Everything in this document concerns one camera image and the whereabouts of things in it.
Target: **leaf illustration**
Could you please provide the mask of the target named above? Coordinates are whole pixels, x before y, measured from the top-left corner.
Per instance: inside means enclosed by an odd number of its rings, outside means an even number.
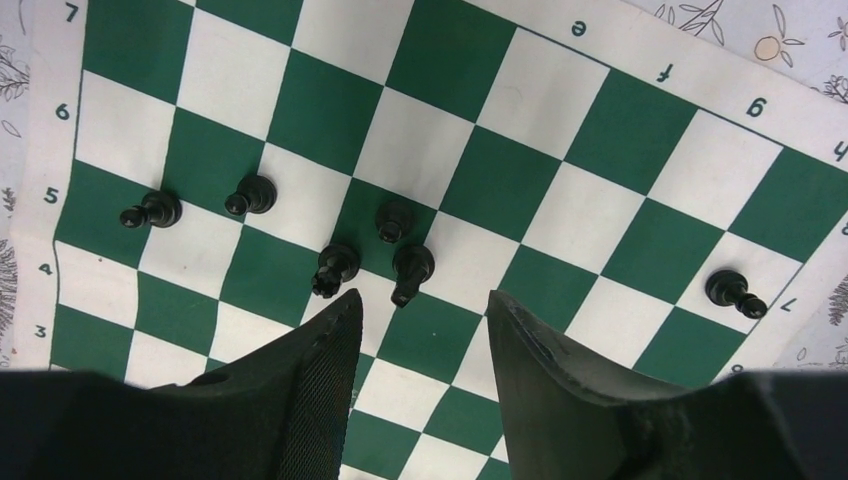
[[[698,28],[703,27],[706,24],[707,24],[707,22],[693,23],[691,25],[687,25],[687,26],[683,27],[683,31],[688,32],[689,30],[696,30]]]
[[[780,52],[780,58],[782,58],[783,61],[786,62],[787,65],[789,65],[789,68],[792,68],[794,66],[794,64],[792,63],[792,56],[789,55],[789,52],[787,52],[787,51]]]
[[[713,35],[716,37],[716,41],[718,41],[721,46],[724,46],[724,31],[721,29],[721,25],[718,24],[715,20],[710,22],[710,26],[713,28]]]
[[[8,133],[9,135],[11,135],[13,137],[21,138],[21,133],[18,131],[17,128],[15,128],[14,125],[12,125],[11,123],[9,123],[6,120],[3,120],[0,123],[3,124],[3,130],[6,130],[6,133]]]
[[[780,38],[783,38],[786,36],[786,17],[783,15],[783,10],[776,4],[772,4],[772,8],[774,9],[774,18],[777,20],[777,29],[780,30]]]

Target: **green square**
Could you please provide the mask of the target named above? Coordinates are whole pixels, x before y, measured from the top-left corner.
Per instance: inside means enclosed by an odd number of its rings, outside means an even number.
[[[65,194],[61,185],[48,185]],[[150,226],[127,229],[121,212],[138,205],[150,189],[74,160],[65,206],[56,227],[58,241],[138,268]]]
[[[83,68],[177,103],[192,13],[174,0],[91,0]]]
[[[503,435],[497,402],[450,387],[442,397],[424,433],[489,455]]]
[[[439,210],[520,242],[561,163],[474,127]]]
[[[197,8],[291,45],[303,0],[197,0]]]
[[[647,195],[696,110],[610,70],[565,161]]]
[[[424,293],[395,310],[377,358],[451,383],[480,315]]]
[[[342,463],[383,478],[398,478],[420,434],[354,410],[347,421]]]
[[[784,148],[729,230],[803,263],[846,210],[848,173]]]
[[[461,0],[415,2],[386,85],[476,122],[514,32]]]
[[[221,300],[298,327],[312,295],[318,254],[251,227],[243,227]]]
[[[412,230],[394,245],[380,240],[374,224],[380,205],[391,200],[409,205],[414,216]],[[344,243],[356,249],[365,270],[395,280],[397,275],[392,269],[395,251],[404,245],[423,244],[434,218],[435,210],[354,178],[347,189],[341,213],[336,221],[333,242]]]
[[[249,135],[177,108],[162,186],[191,204],[232,218],[224,200],[245,175],[256,173],[264,147]]]
[[[123,381],[133,331],[56,305],[50,362],[69,370],[94,370]]]
[[[477,480],[512,480],[512,473],[506,463],[489,458],[480,475],[477,475]]]
[[[206,359],[206,372],[211,372],[212,370],[218,369],[226,365],[225,362],[221,362],[219,360],[215,360],[214,358],[208,357]]]
[[[370,80],[292,50],[268,141],[352,175],[381,92]]]
[[[713,381],[744,340],[736,330],[675,307],[633,369],[700,388]]]
[[[365,377],[371,371],[371,365],[374,364],[374,357],[364,353],[359,354],[359,361],[356,362],[356,376],[353,378],[353,393],[350,397],[350,406],[356,404],[356,399],[359,398],[359,392],[362,391],[362,385],[365,384]]]
[[[521,245],[498,289],[564,332],[596,278],[594,273]]]
[[[722,233],[712,225],[646,199],[601,274],[676,303]]]
[[[136,330],[209,355],[217,324],[217,300],[138,272]]]

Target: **white square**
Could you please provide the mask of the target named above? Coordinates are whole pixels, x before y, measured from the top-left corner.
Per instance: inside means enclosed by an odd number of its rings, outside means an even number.
[[[636,192],[563,163],[521,243],[600,274],[644,200]]]
[[[353,176],[439,208],[474,124],[384,88]]]
[[[689,283],[677,306],[725,327],[748,333],[756,324],[733,307],[719,307],[707,298],[704,286],[718,270],[735,270],[748,280],[748,290],[771,305],[801,263],[744,238],[725,232]]]
[[[648,197],[727,229],[781,149],[755,133],[699,110]]]
[[[672,305],[598,277],[565,334],[625,367],[632,367],[671,313]]]
[[[77,159],[158,188],[174,109],[169,103],[84,71]]]
[[[413,0],[305,0],[292,46],[386,83]]]
[[[400,480],[474,480],[489,457],[430,435],[418,437]]]
[[[264,140],[289,47],[195,10],[177,105]]]
[[[59,303],[127,328],[135,327],[136,270],[62,242],[55,246]]]
[[[339,480],[386,480],[383,477],[372,475],[362,470],[357,470],[347,465],[342,465],[339,469]]]
[[[506,439],[503,435],[501,435],[501,439],[498,440],[498,444],[495,445],[495,449],[492,451],[492,458],[509,463],[509,457],[506,451]]]
[[[498,401],[498,385],[495,382],[495,368],[492,363],[492,350],[489,348],[489,322],[486,317],[480,321],[477,331],[471,337],[471,343],[465,350],[465,357],[459,365],[453,386],[471,393]]]
[[[330,241],[350,177],[280,147],[265,144],[259,174],[274,181],[277,202],[245,225],[320,252]]]
[[[436,270],[421,291],[480,315],[518,250],[518,242],[442,212],[424,244],[433,252]]]
[[[218,321],[209,356],[230,363],[292,330],[288,325],[218,302]]]
[[[317,295],[310,296],[300,323],[303,324],[312,319],[321,310],[333,303],[339,295],[351,288],[358,289],[359,295],[362,297],[364,322],[360,351],[376,357],[377,350],[380,349],[380,344],[383,343],[383,337],[386,336],[386,330],[389,328],[389,322],[392,321],[392,315],[397,309],[391,300],[392,292],[395,289],[394,282],[379,275],[367,270],[359,270],[353,280],[342,284],[342,288],[335,297],[324,299]]]
[[[445,383],[376,358],[354,408],[420,432],[447,389]]]
[[[565,158],[609,69],[518,29],[477,123]]]
[[[206,371],[206,357],[136,330],[133,332],[124,381],[153,388],[185,385]]]
[[[180,204],[179,222],[150,230],[138,269],[218,298],[241,236],[241,224],[188,202]]]

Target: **black pawn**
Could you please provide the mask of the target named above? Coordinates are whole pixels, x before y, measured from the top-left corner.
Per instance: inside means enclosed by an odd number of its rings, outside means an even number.
[[[265,213],[277,201],[277,188],[271,180],[260,175],[248,175],[241,179],[233,193],[224,202],[224,208],[231,215],[242,216],[250,213]]]
[[[331,243],[318,255],[318,271],[312,277],[312,293],[330,298],[339,293],[342,283],[359,272],[359,254],[347,245]]]
[[[179,221],[182,215],[180,200],[167,192],[150,192],[141,199],[141,205],[132,206],[121,212],[121,225],[139,228],[150,224],[168,228]]]
[[[430,249],[423,245],[401,248],[392,259],[392,268],[397,273],[392,303],[403,308],[418,294],[421,284],[433,276],[436,261]]]
[[[733,270],[719,270],[710,275],[706,285],[707,297],[720,307],[736,307],[748,318],[759,320],[768,312],[766,303],[748,293],[748,280]]]
[[[412,230],[413,214],[409,205],[390,201],[380,205],[377,210],[377,234],[386,243],[397,243]]]

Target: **black chess piece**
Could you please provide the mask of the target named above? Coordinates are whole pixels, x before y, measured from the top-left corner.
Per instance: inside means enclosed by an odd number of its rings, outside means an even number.
[[[392,268],[397,273],[392,303],[403,308],[418,294],[421,284],[433,276],[436,261],[430,249],[423,245],[401,248],[392,259]]]
[[[241,179],[236,192],[227,197],[224,208],[231,215],[265,213],[277,201],[277,187],[261,175],[248,175]]]
[[[331,243],[318,255],[318,271],[312,277],[312,293],[330,298],[339,293],[342,283],[359,272],[359,254],[347,245]]]
[[[386,243],[397,243],[404,235],[412,230],[414,216],[409,205],[392,200],[380,205],[377,210],[377,233],[380,240]]]
[[[168,228],[180,220],[182,213],[183,209],[176,195],[160,191],[150,192],[141,199],[141,205],[134,205],[121,212],[121,225],[139,228],[150,224]]]
[[[768,312],[766,303],[748,293],[748,280],[739,272],[719,270],[710,275],[706,285],[707,297],[720,307],[734,305],[748,318],[759,320]]]

